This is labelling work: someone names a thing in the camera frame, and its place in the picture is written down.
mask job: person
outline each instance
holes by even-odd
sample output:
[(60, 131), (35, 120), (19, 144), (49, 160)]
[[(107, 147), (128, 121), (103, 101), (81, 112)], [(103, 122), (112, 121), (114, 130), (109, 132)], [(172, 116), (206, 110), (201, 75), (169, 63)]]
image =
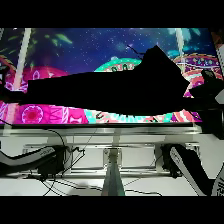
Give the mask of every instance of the person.
[(5, 103), (47, 104), (133, 116), (216, 108), (218, 104), (214, 95), (224, 88), (222, 80), (215, 80), (214, 88), (204, 84), (198, 91), (196, 87), (196, 91), (191, 92), (195, 98), (184, 98), (189, 82), (158, 46), (148, 49), (143, 54), (142, 62), (133, 70), (86, 72), (29, 80), (27, 93), (6, 89), (4, 80), (7, 68), (2, 73), (0, 100)]

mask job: black cloth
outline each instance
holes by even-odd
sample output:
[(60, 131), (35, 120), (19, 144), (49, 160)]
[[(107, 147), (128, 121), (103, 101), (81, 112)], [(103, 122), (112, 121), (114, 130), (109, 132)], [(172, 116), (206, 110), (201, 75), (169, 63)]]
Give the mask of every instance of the black cloth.
[(49, 104), (125, 115), (160, 115), (183, 109), (189, 82), (155, 46), (134, 70), (87, 72), (28, 81), (23, 104)]

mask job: screen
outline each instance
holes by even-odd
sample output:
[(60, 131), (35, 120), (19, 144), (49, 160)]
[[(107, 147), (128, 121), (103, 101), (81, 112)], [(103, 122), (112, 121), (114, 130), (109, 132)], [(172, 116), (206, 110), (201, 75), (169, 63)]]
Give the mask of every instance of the screen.
[[(184, 78), (190, 81), (184, 97), (192, 97), (189, 89), (203, 84), (201, 71), (204, 68), (212, 70), (217, 78), (222, 79), (214, 43), (207, 28), (32, 28), (20, 87), (13, 89), (24, 30), (24, 28), (7, 28), (0, 41), (0, 63), (10, 66), (10, 74), (6, 77), (6, 88), (12, 91), (26, 93), (28, 80), (84, 72), (107, 72), (105, 75), (112, 76), (109, 72), (122, 71), (124, 65), (131, 70), (139, 65), (141, 60), (130, 47), (144, 53), (155, 45), (158, 45), (179, 66)], [(10, 107), (10, 104), (0, 102), (1, 119), (7, 121)], [(201, 121), (197, 113), (192, 114), (193, 116), (188, 111), (182, 110), (157, 116), (126, 116), (86, 108), (29, 104), (16, 105), (13, 123), (96, 124)]]

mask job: white wall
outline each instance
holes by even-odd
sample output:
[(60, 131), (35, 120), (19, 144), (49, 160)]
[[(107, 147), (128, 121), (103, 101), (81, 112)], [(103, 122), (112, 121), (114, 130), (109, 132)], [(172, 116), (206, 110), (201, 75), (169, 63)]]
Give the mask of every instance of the white wall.
[[(175, 136), (176, 141), (181, 141), (182, 138), (186, 139), (184, 136)], [(215, 178), (221, 169), (222, 162), (224, 160), (224, 141), (216, 139), (212, 135), (189, 135), (187, 136), (189, 140), (198, 141), (200, 143), (200, 151), (202, 157), (203, 167), (210, 178)], [(89, 137), (75, 137), (75, 142), (87, 142)], [(163, 141), (167, 139), (166, 136), (123, 136), (120, 142), (126, 141), (141, 141), (147, 139), (149, 142)], [(2, 142), (2, 151), (9, 156), (15, 156), (22, 153), (23, 145), (25, 144), (40, 144), (46, 143), (47, 138), (39, 137), (2, 137), (0, 138)], [(68, 137), (68, 142), (72, 142), (73, 138)], [(92, 137), (90, 142), (108, 142), (112, 141), (112, 137), (100, 138)], [(101, 150), (86, 150), (86, 156), (77, 163), (77, 166), (100, 166), (102, 164), (102, 153)], [(153, 151), (142, 150), (140, 156), (136, 156), (136, 151), (124, 150), (123, 151), (123, 162), (125, 166), (135, 166), (135, 165), (147, 165), (147, 160), (150, 162), (153, 160)], [(123, 184), (127, 184), (136, 178), (126, 178), (122, 179)], [(103, 180), (73, 180), (76, 184), (81, 184), (82, 186), (103, 186)], [(100, 195), (100, 191), (96, 190), (75, 190), (72, 187), (63, 186), (59, 183), (55, 183), (54, 186), (59, 190), (65, 192), (66, 194), (78, 194), (78, 195)], [(157, 191), (162, 195), (196, 195), (194, 190), (185, 180), (185, 178), (173, 179), (170, 177), (157, 177), (157, 178), (143, 178), (136, 182), (125, 186), (125, 189), (134, 189), (138, 191), (154, 192)], [(47, 188), (36, 180), (0, 180), (0, 195), (43, 195), (47, 192)], [(126, 192), (126, 195), (140, 195), (134, 192)]]

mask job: large display screen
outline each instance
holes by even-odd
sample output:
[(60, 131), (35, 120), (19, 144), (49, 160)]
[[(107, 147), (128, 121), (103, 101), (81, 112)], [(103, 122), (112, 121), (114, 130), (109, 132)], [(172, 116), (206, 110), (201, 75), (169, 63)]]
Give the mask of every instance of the large display screen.
[[(110, 72), (121, 71), (124, 64), (131, 70), (141, 60), (127, 45), (138, 52), (146, 52), (158, 45), (190, 81), (184, 97), (192, 97), (189, 89), (203, 84), (201, 71), (204, 68), (212, 70), (217, 78), (222, 79), (214, 43), (207, 28), (32, 28), (20, 87), (13, 89), (24, 30), (7, 28), (0, 41), (0, 63), (11, 68), (6, 78), (6, 88), (12, 91), (26, 92), (28, 80), (33, 79), (84, 72), (106, 72), (105, 75), (112, 76)], [(0, 102), (1, 119), (7, 121), (10, 106)], [(17, 105), (13, 116), (14, 124), (201, 121), (197, 113), (193, 112), (192, 116), (185, 110), (157, 116), (134, 117), (110, 111), (34, 104)]]

